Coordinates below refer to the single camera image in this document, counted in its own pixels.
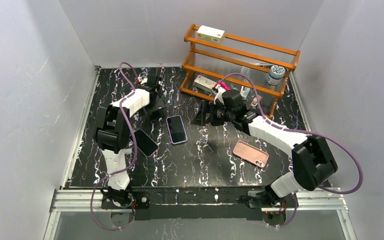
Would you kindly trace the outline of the red-edged black phone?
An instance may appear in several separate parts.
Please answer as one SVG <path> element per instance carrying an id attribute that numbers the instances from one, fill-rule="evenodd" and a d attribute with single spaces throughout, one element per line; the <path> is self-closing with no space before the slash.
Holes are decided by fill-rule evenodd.
<path id="1" fill-rule="evenodd" d="M 158 150 L 159 146 L 142 129 L 136 130 L 134 136 L 137 148 L 144 156 L 150 157 Z"/>

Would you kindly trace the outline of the pink phone case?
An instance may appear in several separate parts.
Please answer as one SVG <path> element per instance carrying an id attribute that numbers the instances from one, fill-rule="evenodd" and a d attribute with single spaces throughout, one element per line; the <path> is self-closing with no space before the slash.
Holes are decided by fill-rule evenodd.
<path id="1" fill-rule="evenodd" d="M 254 147 L 254 146 L 252 146 L 252 145 L 250 145 L 244 141 L 238 141 L 236 143 L 232 153 L 236 157 L 238 157 L 238 158 L 240 158 L 240 159 L 242 159 L 242 160 L 258 167 L 258 168 L 265 167 L 267 164 L 267 161 L 269 159 L 269 154 L 267 152 L 265 152 L 259 148 L 256 148 L 256 147 Z"/>

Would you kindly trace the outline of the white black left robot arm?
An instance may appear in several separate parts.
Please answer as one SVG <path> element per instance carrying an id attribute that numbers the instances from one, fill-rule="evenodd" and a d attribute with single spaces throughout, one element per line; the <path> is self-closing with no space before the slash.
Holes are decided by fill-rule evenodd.
<path id="1" fill-rule="evenodd" d="M 133 130 L 130 119 L 141 114 L 159 120 L 167 108 L 162 77 L 137 77 L 136 82 L 137 88 L 97 111 L 94 140 L 105 159 L 108 188 L 116 191 L 125 191 L 130 183 L 125 156 L 141 152 L 150 157 L 159 148 L 142 129 Z"/>

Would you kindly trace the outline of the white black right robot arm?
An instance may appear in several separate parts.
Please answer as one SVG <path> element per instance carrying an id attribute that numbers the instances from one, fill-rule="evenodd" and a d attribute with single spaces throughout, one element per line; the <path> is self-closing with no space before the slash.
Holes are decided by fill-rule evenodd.
<path id="1" fill-rule="evenodd" d="M 324 137 L 296 132 L 271 121 L 247 107 L 235 89 L 218 93 L 214 101 L 202 100 L 191 121 L 197 126 L 221 126 L 224 123 L 232 123 L 236 130 L 267 141 L 292 160 L 293 170 L 265 186 L 263 193 L 257 197 L 264 204 L 274 205 L 302 190 L 313 191 L 338 170 Z"/>

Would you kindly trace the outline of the white green stapler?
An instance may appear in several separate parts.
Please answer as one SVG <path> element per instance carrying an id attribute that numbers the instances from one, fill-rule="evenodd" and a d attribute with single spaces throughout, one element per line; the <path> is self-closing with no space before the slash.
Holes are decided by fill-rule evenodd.
<path id="1" fill-rule="evenodd" d="M 250 93 L 250 88 L 249 87 L 245 87 L 245 86 L 242 86 L 241 89 L 240 89 L 240 95 L 242 97 L 242 99 L 245 101 Z"/>

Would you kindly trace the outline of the pink stapler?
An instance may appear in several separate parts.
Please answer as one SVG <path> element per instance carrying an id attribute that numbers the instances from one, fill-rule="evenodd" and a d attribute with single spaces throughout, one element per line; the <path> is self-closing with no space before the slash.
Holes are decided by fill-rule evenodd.
<path id="1" fill-rule="evenodd" d="M 253 98 L 250 106 L 253 108 L 257 107 L 261 102 L 261 99 L 262 99 L 262 96 L 258 94 L 256 97 Z"/>

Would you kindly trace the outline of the grey box on bottom shelf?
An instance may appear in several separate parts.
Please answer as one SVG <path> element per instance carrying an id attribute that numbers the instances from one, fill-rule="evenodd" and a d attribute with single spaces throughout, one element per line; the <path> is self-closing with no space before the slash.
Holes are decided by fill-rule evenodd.
<path id="1" fill-rule="evenodd" d="M 193 86 L 208 93 L 213 91 L 212 88 L 215 85 L 216 82 L 202 75 L 198 75 L 193 81 Z"/>

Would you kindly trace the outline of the pink utility knife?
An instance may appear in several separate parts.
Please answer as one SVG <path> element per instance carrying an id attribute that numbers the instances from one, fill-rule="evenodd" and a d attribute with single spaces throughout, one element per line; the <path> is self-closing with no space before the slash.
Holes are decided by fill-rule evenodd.
<path id="1" fill-rule="evenodd" d="M 214 89 L 213 93 L 215 94 L 214 103 L 224 104 L 224 100 L 241 100 L 242 96 L 237 89 L 229 88 L 225 83 L 218 83 Z"/>

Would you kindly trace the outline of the orange wooden shelf rack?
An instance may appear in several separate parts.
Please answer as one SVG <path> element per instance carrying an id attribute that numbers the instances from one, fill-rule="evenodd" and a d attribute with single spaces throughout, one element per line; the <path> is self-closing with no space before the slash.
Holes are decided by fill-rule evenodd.
<path id="1" fill-rule="evenodd" d="M 288 84 L 289 76 L 297 68 L 300 50 L 292 50 L 257 40 L 226 33 L 221 43 L 213 43 L 198 38 L 199 26 L 191 24 L 183 40 L 190 44 L 189 51 L 182 62 L 187 74 L 180 91 L 204 100 L 212 96 L 192 90 L 195 75 L 205 75 L 214 80 L 225 78 L 233 84 L 251 88 L 250 79 L 258 93 L 266 98 L 268 112 L 273 119 L 274 112 Z M 277 85 L 267 82 L 271 66 L 285 68 L 285 74 Z"/>

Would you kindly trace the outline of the blue white round tin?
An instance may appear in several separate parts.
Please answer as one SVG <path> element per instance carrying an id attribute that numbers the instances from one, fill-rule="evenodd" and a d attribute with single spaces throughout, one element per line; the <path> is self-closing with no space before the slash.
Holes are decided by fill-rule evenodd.
<path id="1" fill-rule="evenodd" d="M 283 79 L 286 69 L 283 66 L 272 65 L 269 69 L 266 81 L 272 86 L 277 86 Z"/>

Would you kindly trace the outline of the white box on top shelf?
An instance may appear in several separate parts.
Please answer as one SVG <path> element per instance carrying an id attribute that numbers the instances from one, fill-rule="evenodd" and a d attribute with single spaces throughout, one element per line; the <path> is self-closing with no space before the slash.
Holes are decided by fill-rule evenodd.
<path id="1" fill-rule="evenodd" d="M 200 40 L 221 44 L 225 38 L 225 31 L 205 25 L 201 25 L 196 31 L 195 37 Z"/>

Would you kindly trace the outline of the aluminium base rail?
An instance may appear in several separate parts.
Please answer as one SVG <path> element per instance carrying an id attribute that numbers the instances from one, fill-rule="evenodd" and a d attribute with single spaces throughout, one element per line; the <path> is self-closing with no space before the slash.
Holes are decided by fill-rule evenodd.
<path id="1" fill-rule="evenodd" d="M 111 200 L 105 200 L 100 192 L 92 194 L 91 189 L 58 190 L 50 205 L 51 211 L 59 212 L 89 212 L 90 206 L 97 212 L 118 209 L 118 205 Z M 317 188 L 314 191 L 301 191 L 295 194 L 298 202 L 298 210 L 338 210 L 348 211 L 345 198 L 341 194 L 335 194 Z M 202 193 L 180 190 L 174 192 L 157 193 L 156 196 L 147 197 L 149 206 L 233 206 L 236 205 L 237 195 L 222 192 L 221 189 L 211 193 L 204 190 Z"/>

